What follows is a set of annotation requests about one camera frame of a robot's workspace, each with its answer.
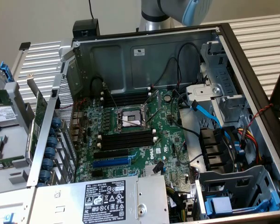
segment blue expansion slot clip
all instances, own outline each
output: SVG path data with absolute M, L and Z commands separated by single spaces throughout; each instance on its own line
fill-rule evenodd
M 119 166 L 119 165 L 131 165 L 131 158 L 128 157 L 114 158 L 108 160 L 94 161 L 92 163 L 93 168 L 111 167 L 111 166 Z

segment motherboard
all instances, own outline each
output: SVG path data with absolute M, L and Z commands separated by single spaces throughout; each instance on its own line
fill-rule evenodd
M 78 102 L 72 121 L 78 126 L 72 133 L 77 134 L 73 136 L 78 154 L 76 182 L 162 174 L 168 186 L 175 190 L 190 191 L 190 183 L 194 180 L 188 176 L 189 166 L 180 163 L 189 160 L 184 133 L 170 119 L 172 91 L 158 90 L 158 94 L 151 98 L 147 102 L 147 120 L 154 116 L 143 127 L 140 119 L 143 105 L 120 106 L 119 101 L 117 107 L 106 108 L 103 105 L 108 102 L 102 102 L 102 98 Z M 173 103 L 173 107 L 176 111 L 176 103 Z M 140 134 L 141 143 L 132 141 Z M 180 152 L 179 159 L 176 157 L 177 152 Z M 113 154 L 121 154 L 121 158 L 130 160 L 129 164 L 121 165 L 118 159 L 113 161 Z M 153 169 L 160 161 L 163 162 L 162 170 L 155 174 Z

